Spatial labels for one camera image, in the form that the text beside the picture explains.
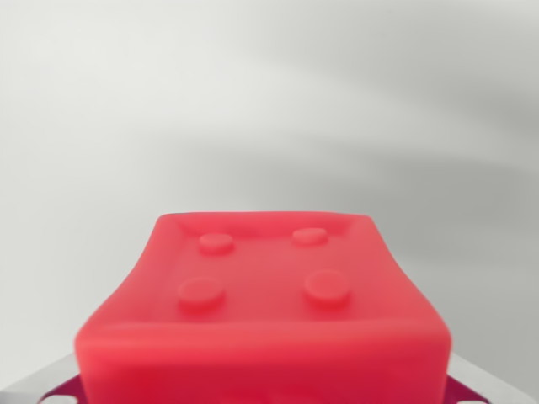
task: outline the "round stud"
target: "round stud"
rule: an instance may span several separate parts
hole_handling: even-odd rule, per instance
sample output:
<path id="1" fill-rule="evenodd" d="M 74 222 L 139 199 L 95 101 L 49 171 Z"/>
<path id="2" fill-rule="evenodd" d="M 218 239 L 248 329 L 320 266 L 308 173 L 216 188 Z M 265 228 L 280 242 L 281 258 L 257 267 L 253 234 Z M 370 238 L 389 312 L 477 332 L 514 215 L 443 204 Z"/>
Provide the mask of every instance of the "round stud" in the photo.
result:
<path id="1" fill-rule="evenodd" d="M 348 280 L 339 271 L 324 269 L 310 274 L 305 280 L 307 298 L 316 306 L 337 307 L 350 297 Z"/>
<path id="2" fill-rule="evenodd" d="M 193 278 L 181 284 L 178 290 L 180 306 L 185 310 L 206 310 L 218 306 L 225 290 L 217 279 Z"/>
<path id="3" fill-rule="evenodd" d="M 200 236 L 199 247 L 204 254 L 226 254 L 233 250 L 234 239 L 226 233 L 206 233 Z"/>
<path id="4" fill-rule="evenodd" d="M 328 232 L 320 227 L 298 229 L 292 233 L 292 240 L 300 246 L 316 246 L 328 241 Z"/>

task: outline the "red toy brick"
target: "red toy brick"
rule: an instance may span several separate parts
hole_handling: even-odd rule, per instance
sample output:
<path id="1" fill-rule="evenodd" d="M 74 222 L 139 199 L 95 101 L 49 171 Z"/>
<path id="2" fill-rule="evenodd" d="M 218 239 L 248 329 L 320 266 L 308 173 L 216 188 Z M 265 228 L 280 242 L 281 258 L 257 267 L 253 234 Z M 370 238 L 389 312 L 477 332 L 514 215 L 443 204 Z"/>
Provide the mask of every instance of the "red toy brick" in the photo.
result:
<path id="1" fill-rule="evenodd" d="M 450 334 L 372 220 L 164 215 L 77 335 L 89 404 L 441 404 Z"/>

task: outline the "metal plate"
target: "metal plate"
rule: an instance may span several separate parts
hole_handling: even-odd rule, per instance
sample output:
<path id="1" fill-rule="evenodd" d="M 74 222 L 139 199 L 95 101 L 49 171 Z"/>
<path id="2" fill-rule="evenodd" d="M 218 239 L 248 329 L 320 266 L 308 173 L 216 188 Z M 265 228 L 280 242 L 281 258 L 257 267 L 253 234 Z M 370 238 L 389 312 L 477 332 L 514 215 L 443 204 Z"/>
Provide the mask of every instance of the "metal plate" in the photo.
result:
<path id="1" fill-rule="evenodd" d="M 443 404 L 537 404 L 531 397 L 456 354 Z M 0 391 L 0 404 L 87 404 L 73 354 Z"/>

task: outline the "red block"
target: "red block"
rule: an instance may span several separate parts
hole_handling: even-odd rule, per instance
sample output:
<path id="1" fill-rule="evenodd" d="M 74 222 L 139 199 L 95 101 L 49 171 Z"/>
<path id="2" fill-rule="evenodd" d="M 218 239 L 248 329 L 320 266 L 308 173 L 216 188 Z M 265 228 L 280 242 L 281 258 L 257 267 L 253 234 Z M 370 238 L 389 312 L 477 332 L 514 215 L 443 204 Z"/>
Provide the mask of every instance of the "red block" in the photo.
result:
<path id="1" fill-rule="evenodd" d="M 77 335 L 90 404 L 439 404 L 446 325 L 372 220 L 164 215 Z"/>

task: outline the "gray backdrop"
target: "gray backdrop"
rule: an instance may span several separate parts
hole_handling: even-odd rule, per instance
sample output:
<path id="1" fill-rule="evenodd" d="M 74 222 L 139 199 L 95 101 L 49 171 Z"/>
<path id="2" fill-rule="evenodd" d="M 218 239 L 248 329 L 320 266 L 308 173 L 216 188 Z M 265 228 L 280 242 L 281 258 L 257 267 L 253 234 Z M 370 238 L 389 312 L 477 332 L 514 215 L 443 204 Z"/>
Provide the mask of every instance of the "gray backdrop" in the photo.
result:
<path id="1" fill-rule="evenodd" d="M 539 397 L 537 72 L 532 1 L 0 0 L 0 386 L 162 213 L 335 210 Z"/>

